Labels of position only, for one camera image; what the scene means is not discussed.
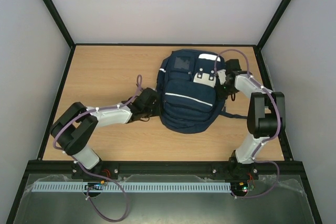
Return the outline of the navy blue student backpack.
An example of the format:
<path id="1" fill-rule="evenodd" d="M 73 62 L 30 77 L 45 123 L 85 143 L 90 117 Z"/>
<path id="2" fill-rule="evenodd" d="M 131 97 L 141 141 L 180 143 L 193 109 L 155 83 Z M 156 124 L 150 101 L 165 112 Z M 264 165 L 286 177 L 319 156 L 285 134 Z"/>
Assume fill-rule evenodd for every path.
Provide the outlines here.
<path id="1" fill-rule="evenodd" d="M 226 70 L 225 59 L 210 51 L 173 51 L 159 68 L 156 91 L 160 96 L 160 119 L 169 130 L 204 132 L 218 116 L 247 119 L 225 110 L 227 96 L 220 91 L 218 74 Z"/>

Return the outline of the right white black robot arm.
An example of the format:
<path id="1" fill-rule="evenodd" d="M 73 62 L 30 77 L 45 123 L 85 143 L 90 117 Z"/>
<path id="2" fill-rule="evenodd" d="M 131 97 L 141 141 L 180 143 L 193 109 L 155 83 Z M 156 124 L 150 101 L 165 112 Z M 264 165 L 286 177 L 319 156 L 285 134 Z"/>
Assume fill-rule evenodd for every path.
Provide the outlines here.
<path id="1" fill-rule="evenodd" d="M 239 92 L 249 99 L 248 133 L 228 161 L 228 173 L 238 179 L 253 170 L 257 154 L 285 128 L 285 96 L 264 87 L 250 73 L 242 71 L 237 59 L 227 61 L 225 69 L 219 70 L 217 76 L 216 92 L 220 99 L 230 97 L 234 101 Z"/>

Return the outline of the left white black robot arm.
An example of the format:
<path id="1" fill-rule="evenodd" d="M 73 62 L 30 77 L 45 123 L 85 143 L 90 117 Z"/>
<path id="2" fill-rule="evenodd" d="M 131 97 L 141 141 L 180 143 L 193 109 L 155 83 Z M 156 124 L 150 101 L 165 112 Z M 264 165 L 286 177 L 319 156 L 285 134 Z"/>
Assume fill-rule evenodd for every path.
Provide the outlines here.
<path id="1" fill-rule="evenodd" d="M 158 115 L 160 97 L 155 90 L 146 88 L 127 101 L 107 107 L 86 107 L 75 102 L 52 125 L 50 135 L 54 138 L 54 148 L 62 150 L 86 170 L 92 170 L 101 162 L 88 145 L 95 129 L 144 121 Z"/>

